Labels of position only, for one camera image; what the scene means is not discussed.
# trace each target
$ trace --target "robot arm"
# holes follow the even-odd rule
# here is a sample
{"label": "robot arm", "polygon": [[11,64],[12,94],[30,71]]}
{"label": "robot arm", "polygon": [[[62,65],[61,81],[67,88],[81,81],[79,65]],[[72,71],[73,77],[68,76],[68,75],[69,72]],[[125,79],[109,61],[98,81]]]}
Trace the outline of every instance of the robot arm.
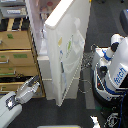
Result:
{"label": "robot arm", "polygon": [[8,125],[21,113],[22,105],[28,102],[39,87],[38,76],[31,77],[18,90],[11,91],[0,99],[0,128]]}
{"label": "robot arm", "polygon": [[124,37],[119,34],[114,34],[111,37],[111,46],[108,48],[96,48],[94,58],[92,61],[92,70],[95,70],[95,66],[99,63],[100,67],[107,69],[111,64],[111,60],[117,50],[118,45],[122,42]]}
{"label": "robot arm", "polygon": [[33,97],[40,85],[39,82],[37,82],[38,79],[38,76],[31,77],[17,90],[15,99],[18,103],[24,104]]}

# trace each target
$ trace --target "white panel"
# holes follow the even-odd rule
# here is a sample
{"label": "white panel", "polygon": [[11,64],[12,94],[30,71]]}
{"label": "white panel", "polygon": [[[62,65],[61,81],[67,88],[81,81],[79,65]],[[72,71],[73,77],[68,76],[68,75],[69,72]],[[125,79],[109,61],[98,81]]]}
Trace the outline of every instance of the white panel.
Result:
{"label": "white panel", "polygon": [[46,45],[46,40],[43,39],[42,40],[42,44],[41,44],[41,48],[40,48],[40,52],[38,54],[39,56],[47,56],[47,45]]}
{"label": "white panel", "polygon": [[78,125],[39,126],[37,128],[81,128]]}
{"label": "white panel", "polygon": [[80,71],[81,71],[81,66],[79,66],[77,72],[76,72],[76,75],[75,75],[75,78],[79,79],[80,78]]}
{"label": "white panel", "polygon": [[38,56],[37,60],[40,67],[42,79],[52,79],[48,56]]}
{"label": "white panel", "polygon": [[78,84],[79,84],[79,79],[74,78],[71,87],[69,88],[69,91],[67,92],[67,95],[65,99],[76,99],[77,98],[77,92],[78,92]]}
{"label": "white panel", "polygon": [[55,99],[54,93],[53,93],[53,85],[52,85],[52,80],[44,80],[44,89],[46,93],[46,99],[47,100],[53,100]]}
{"label": "white panel", "polygon": [[45,28],[53,89],[56,103],[59,106],[62,104],[79,66],[81,66],[91,5],[89,0],[70,0],[69,3],[66,4],[65,12],[61,11],[59,7],[61,4],[57,6],[63,14],[59,15],[53,25],[51,21],[56,18],[56,10],[54,10],[46,21]]}

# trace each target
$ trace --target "white robot body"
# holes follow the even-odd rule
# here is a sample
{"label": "white robot body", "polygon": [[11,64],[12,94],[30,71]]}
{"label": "white robot body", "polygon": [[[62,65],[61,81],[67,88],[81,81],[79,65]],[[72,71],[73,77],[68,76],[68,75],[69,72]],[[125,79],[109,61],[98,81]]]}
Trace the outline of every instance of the white robot body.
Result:
{"label": "white robot body", "polygon": [[108,102],[123,96],[128,90],[128,87],[122,85],[128,74],[128,37],[115,34],[111,38],[111,44],[113,46],[107,49],[96,48],[92,62],[94,90]]}
{"label": "white robot body", "polygon": [[109,78],[115,89],[119,89],[128,73],[128,37],[124,38],[114,54],[111,65],[108,68],[106,80]]}

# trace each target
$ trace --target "white refrigerator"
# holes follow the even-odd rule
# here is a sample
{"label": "white refrigerator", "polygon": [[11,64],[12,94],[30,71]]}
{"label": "white refrigerator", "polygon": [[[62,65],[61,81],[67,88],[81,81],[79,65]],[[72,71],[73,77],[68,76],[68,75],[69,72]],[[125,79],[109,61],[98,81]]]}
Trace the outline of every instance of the white refrigerator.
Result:
{"label": "white refrigerator", "polygon": [[55,9],[44,22],[39,6],[47,2],[26,0],[26,6],[46,97],[61,106],[66,95],[77,95],[91,0],[51,0]]}

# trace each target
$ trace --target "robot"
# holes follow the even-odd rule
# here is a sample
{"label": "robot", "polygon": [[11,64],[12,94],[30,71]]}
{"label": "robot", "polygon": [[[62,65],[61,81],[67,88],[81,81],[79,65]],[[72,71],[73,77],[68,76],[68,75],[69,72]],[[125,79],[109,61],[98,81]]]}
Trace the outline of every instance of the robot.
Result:
{"label": "robot", "polygon": [[[128,10],[121,11],[120,22],[128,35]],[[96,48],[92,71],[94,96],[105,106],[116,106],[128,91],[128,37],[114,34],[110,47]]]}
{"label": "robot", "polygon": [[8,125],[21,113],[22,104],[28,102],[40,86],[39,77],[31,77],[17,92],[11,91],[0,99],[0,128]]}

